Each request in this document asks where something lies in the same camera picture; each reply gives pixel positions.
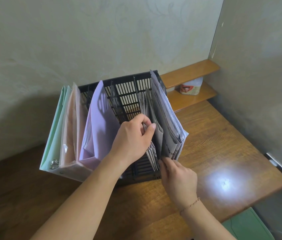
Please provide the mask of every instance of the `file organizer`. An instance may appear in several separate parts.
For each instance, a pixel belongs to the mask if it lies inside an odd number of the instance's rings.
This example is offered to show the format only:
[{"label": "file organizer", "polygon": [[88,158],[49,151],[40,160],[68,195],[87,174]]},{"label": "file organizer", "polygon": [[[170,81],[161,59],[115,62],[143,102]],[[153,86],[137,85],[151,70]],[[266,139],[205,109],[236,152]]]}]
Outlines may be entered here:
[{"label": "file organizer", "polygon": [[[166,93],[166,88],[158,71],[154,71],[160,82],[163,91]],[[139,101],[137,99],[138,92],[145,91],[146,88],[151,90],[151,74],[144,72],[134,75],[122,76],[103,80],[105,91],[108,95],[108,100],[111,108],[119,120],[120,124],[124,121],[130,121],[140,113]],[[91,103],[93,92],[98,85],[98,82],[79,86],[81,96],[87,99],[87,108]],[[140,159],[131,164],[117,182],[117,186],[140,183],[161,178],[160,171],[154,172],[151,163],[146,154]]]}]

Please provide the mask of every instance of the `wooden shelf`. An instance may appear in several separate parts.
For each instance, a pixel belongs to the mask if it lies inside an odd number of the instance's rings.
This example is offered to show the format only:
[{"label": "wooden shelf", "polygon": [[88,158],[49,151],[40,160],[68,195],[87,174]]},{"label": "wooden shelf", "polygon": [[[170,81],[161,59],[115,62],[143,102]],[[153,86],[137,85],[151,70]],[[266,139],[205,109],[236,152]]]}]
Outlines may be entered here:
[{"label": "wooden shelf", "polygon": [[203,82],[198,95],[183,95],[177,90],[167,93],[167,98],[171,104],[174,112],[184,109],[192,104],[202,102],[216,96],[216,91],[209,86],[206,82]]},{"label": "wooden shelf", "polygon": [[195,78],[208,75],[219,69],[219,65],[213,61],[203,60],[160,76],[165,87],[168,89]]}]

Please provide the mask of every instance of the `wooden desk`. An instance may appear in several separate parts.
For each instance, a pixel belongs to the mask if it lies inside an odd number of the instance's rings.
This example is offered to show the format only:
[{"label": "wooden desk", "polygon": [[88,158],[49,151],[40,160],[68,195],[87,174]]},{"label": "wooden desk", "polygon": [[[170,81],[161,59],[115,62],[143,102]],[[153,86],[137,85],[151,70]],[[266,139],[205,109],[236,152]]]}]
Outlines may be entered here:
[{"label": "wooden desk", "polygon": [[[207,101],[177,117],[189,132],[179,161],[197,172],[198,195],[218,220],[282,189],[282,174]],[[43,150],[0,162],[0,239],[29,239],[80,184],[39,171]],[[95,239],[190,236],[156,180],[115,189]]]}]

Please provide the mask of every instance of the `thin chain bracelet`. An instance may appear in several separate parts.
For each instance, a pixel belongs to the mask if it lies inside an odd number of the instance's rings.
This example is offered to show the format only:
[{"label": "thin chain bracelet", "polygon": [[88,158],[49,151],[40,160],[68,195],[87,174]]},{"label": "thin chain bracelet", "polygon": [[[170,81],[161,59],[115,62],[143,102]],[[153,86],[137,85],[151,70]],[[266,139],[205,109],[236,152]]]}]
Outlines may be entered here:
[{"label": "thin chain bracelet", "polygon": [[188,207],[185,207],[183,210],[180,210],[180,215],[183,213],[183,211],[185,211],[186,209],[189,209],[191,206],[195,205],[199,200],[200,200],[200,197],[198,197],[198,199],[194,203],[189,205]]}]

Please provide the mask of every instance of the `textured wall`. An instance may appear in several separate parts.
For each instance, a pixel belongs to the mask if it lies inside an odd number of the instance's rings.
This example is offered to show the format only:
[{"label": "textured wall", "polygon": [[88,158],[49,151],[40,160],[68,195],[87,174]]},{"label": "textured wall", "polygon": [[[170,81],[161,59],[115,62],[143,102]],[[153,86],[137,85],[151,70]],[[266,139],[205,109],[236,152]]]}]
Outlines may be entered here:
[{"label": "textured wall", "polygon": [[282,163],[282,0],[224,0],[210,59],[215,106]]},{"label": "textured wall", "polygon": [[0,159],[44,142],[63,84],[207,59],[223,0],[0,0]]}]

